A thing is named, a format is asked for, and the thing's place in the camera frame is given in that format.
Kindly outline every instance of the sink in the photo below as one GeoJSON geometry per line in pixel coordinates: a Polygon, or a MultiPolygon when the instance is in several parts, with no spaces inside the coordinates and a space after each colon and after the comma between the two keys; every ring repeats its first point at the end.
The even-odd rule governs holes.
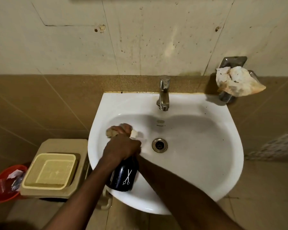
{"type": "MultiPolygon", "coordinates": [[[[170,93],[170,107],[164,112],[156,105],[158,97],[157,93],[103,94],[88,140],[92,168],[109,141],[106,129],[128,123],[142,136],[142,157],[194,184],[213,200],[223,198],[238,181],[244,160],[227,106],[215,95],[170,93]],[[167,142],[165,152],[153,150],[156,138],[167,142]]],[[[108,191],[138,210],[170,214],[139,172],[131,191],[108,191]]]]}

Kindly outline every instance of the faucet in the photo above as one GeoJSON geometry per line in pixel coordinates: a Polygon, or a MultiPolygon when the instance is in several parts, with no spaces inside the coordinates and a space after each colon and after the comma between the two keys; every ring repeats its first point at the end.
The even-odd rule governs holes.
{"type": "Polygon", "coordinates": [[[164,75],[160,77],[160,91],[157,106],[162,111],[169,109],[169,80],[169,76],[164,75]]]}

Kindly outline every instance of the hand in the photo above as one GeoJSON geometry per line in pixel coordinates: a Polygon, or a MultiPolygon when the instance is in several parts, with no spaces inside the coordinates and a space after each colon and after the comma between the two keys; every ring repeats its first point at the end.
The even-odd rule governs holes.
{"type": "Polygon", "coordinates": [[[101,160],[110,163],[111,166],[116,168],[121,161],[135,153],[140,153],[141,142],[129,138],[132,127],[126,123],[122,124],[122,126],[112,126],[111,128],[119,134],[112,137],[107,143],[101,160]]]}

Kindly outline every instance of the drain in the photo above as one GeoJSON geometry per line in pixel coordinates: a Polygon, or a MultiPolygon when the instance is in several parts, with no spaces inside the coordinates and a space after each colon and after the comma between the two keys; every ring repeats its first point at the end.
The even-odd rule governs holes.
{"type": "Polygon", "coordinates": [[[163,153],[167,150],[167,142],[165,139],[154,139],[151,146],[153,147],[153,150],[157,153],[163,153]]]}

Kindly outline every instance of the crumpled tissue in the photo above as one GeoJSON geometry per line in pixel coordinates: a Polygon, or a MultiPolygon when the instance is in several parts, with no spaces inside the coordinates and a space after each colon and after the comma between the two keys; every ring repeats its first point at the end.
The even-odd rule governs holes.
{"type": "Polygon", "coordinates": [[[235,97],[258,93],[266,88],[241,66],[216,69],[216,83],[218,92],[225,91],[235,97]]]}

